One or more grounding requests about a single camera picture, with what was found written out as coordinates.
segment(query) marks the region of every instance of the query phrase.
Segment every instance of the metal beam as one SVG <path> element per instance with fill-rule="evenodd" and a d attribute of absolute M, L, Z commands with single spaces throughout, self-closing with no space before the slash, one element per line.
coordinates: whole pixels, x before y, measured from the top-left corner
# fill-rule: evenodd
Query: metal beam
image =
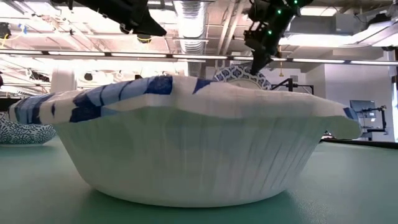
<path fill-rule="evenodd" d="M 224 22 L 223 31 L 221 32 L 220 40 L 218 41 L 216 54 L 220 54 L 221 48 L 223 47 L 225 36 L 226 36 L 226 33 L 228 31 L 228 28 L 229 28 L 229 22 L 231 21 L 232 14 L 234 12 L 235 4 L 236 4 L 236 1 L 230 1 L 229 2 L 229 6 L 227 8 L 228 14 L 227 14 L 225 22 Z"/>
<path fill-rule="evenodd" d="M 71 51 L 46 51 L 46 50 L 0 50 L 0 55 L 6 57 L 28 57 L 28 58 L 52 58 L 60 60 L 83 59 L 83 60 L 148 60 L 177 62 L 179 60 L 237 60 L 250 62 L 250 56 L 232 55 L 189 55 L 189 54 L 155 54 L 141 52 L 71 52 Z M 292 63 L 330 63 L 341 65 L 378 65 L 378 66 L 397 66 L 398 62 L 379 61 L 379 60 L 347 60 L 345 58 L 273 58 L 276 62 Z"/>
<path fill-rule="evenodd" d="M 242 17 L 242 11 L 243 11 L 245 3 L 246 3 L 246 0 L 240 0 L 240 2 L 238 4 L 238 8 L 237 8 L 236 14 L 235 14 L 235 20 L 232 23 L 232 26 L 231 26 L 231 28 L 229 30 L 228 38 L 226 39 L 225 47 L 224 47 L 224 50 L 222 52 L 223 55 L 225 55 L 227 53 L 228 49 L 229 49 L 229 45 L 231 44 L 232 36 L 235 33 L 236 26 L 237 26 L 239 20 Z"/>

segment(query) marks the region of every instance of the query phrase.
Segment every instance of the green table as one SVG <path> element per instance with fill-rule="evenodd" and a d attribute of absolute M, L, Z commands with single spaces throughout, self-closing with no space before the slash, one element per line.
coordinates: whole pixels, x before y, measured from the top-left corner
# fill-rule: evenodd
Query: green table
<path fill-rule="evenodd" d="M 0 147 L 0 223 L 398 223 L 398 151 L 322 143 L 289 190 L 258 203 L 181 209 L 97 192 L 59 139 Z"/>

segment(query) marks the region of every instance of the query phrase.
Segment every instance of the light fixture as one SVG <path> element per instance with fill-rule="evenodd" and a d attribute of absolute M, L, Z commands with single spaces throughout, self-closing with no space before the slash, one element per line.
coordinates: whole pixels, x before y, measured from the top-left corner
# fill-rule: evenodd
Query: light fixture
<path fill-rule="evenodd" d="M 226 60 L 227 56 L 222 55 L 173 55 L 173 58 L 184 58 L 184 59 L 213 59 L 213 60 Z"/>
<path fill-rule="evenodd" d="M 67 56 L 105 56 L 103 52 L 49 52 L 50 55 L 67 55 Z"/>
<path fill-rule="evenodd" d="M 303 47 L 339 47 L 349 42 L 351 36 L 326 34 L 292 34 L 281 38 L 279 45 Z"/>
<path fill-rule="evenodd" d="M 113 57 L 146 57 L 146 58 L 166 58 L 166 54 L 145 54 L 145 53 L 112 53 Z"/>
<path fill-rule="evenodd" d="M 340 7 L 305 6 L 301 8 L 302 16 L 334 16 Z"/>
<path fill-rule="evenodd" d="M 54 8 L 49 2 L 50 1 L 24 1 L 23 4 L 38 15 L 60 16 L 61 10 Z"/>
<path fill-rule="evenodd" d="M 293 58 L 293 62 L 307 62 L 307 63 L 344 63 L 344 60 L 329 60 L 329 59 L 310 59 L 310 58 Z"/>
<path fill-rule="evenodd" d="M 286 62 L 286 58 L 272 58 L 275 62 Z"/>
<path fill-rule="evenodd" d="M 253 57 L 235 56 L 234 60 L 253 60 Z"/>
<path fill-rule="evenodd" d="M 161 1 L 148 1 L 148 5 L 151 4 L 156 4 L 156 5 L 161 5 L 162 2 Z M 164 2 L 165 6 L 174 6 L 172 2 Z"/>
<path fill-rule="evenodd" d="M 378 61 L 356 61 L 353 60 L 350 62 L 353 65 L 389 65 L 389 66 L 398 66 L 398 62 L 378 62 Z"/>
<path fill-rule="evenodd" d="M 39 50 L 0 50 L 0 54 L 42 54 Z"/>

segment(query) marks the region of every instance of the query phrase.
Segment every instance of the decorative plate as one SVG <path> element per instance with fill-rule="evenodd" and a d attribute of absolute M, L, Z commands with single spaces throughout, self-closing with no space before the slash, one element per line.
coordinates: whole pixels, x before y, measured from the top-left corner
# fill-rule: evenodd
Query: decorative plate
<path fill-rule="evenodd" d="M 55 136 L 51 125 L 19 124 L 0 113 L 0 146 L 41 145 Z"/>
<path fill-rule="evenodd" d="M 231 65 L 223 68 L 213 77 L 218 82 L 228 82 L 236 86 L 270 90 L 271 83 L 266 76 L 259 72 L 257 75 L 250 74 L 250 67 L 247 65 Z"/>
<path fill-rule="evenodd" d="M 325 130 L 361 134 L 355 112 L 316 96 L 160 76 L 30 97 L 13 121 L 53 124 L 83 179 L 133 202 L 220 207 L 279 194 Z"/>

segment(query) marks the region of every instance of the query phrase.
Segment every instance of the white paper bowl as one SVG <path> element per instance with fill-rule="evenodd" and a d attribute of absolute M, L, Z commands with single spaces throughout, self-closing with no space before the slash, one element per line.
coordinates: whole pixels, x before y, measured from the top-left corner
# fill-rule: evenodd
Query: white paper bowl
<path fill-rule="evenodd" d="M 19 124 L 0 113 L 0 146 L 40 146 L 55 135 L 51 125 Z"/>
<path fill-rule="evenodd" d="M 337 138 L 361 132 L 353 110 L 339 103 L 193 77 L 28 98 L 10 111 L 18 122 L 54 124 L 99 191 L 172 207 L 272 197 L 295 180 L 326 129 Z"/>

